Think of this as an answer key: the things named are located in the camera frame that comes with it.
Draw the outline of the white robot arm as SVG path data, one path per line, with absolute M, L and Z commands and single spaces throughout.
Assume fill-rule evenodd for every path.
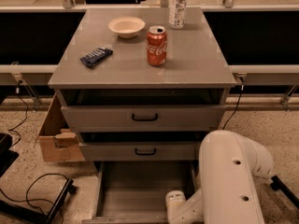
M 264 224 L 254 177 L 269 179 L 272 155 L 238 133 L 209 133 L 199 149 L 200 188 L 187 199 L 180 190 L 166 194 L 169 224 Z

